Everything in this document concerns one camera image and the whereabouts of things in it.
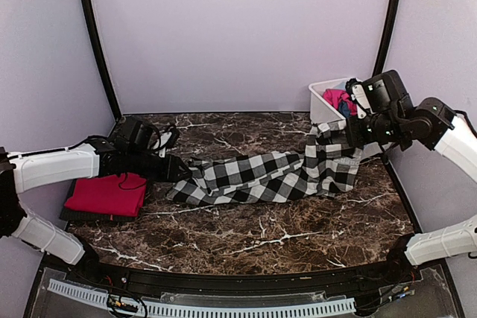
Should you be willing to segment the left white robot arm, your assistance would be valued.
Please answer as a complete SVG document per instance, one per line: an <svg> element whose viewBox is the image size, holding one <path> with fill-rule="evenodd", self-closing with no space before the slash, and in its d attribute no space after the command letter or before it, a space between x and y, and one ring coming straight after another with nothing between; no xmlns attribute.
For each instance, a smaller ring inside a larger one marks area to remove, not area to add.
<svg viewBox="0 0 477 318"><path fill-rule="evenodd" d="M137 174L154 182L179 182L192 173L165 148L125 150L91 136L71 147L30 153L1 152L1 236L23 241L59 258L89 285L105 279L95 250L78 237L22 207L19 195L34 188L74 179Z"/></svg>

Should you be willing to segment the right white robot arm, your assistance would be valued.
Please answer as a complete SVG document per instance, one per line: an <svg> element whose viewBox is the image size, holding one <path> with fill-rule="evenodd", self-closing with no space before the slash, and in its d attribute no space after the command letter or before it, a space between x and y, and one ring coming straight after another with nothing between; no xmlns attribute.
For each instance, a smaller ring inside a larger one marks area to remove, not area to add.
<svg viewBox="0 0 477 318"><path fill-rule="evenodd" d="M464 112L451 109L437 98L427 98L407 110L395 100L381 112L350 117L346 135L352 147L375 142L406 150L413 141L419 141L476 180L476 132ZM476 216L433 232L401 237L388 254L390 260L381 266L380 276L388 284L395 284L408 273L409 266L460 254L476 254Z"/></svg>

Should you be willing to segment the black white plaid shirt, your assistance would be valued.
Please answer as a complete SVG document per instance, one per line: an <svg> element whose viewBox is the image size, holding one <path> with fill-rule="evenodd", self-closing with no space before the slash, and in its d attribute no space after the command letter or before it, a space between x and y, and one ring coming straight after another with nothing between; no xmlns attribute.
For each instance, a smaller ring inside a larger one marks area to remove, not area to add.
<svg viewBox="0 0 477 318"><path fill-rule="evenodd" d="M167 197L192 206L333 198L353 189L362 158L362 148L349 145L345 127L344 120L313 125L302 152L193 159L191 178L176 183Z"/></svg>

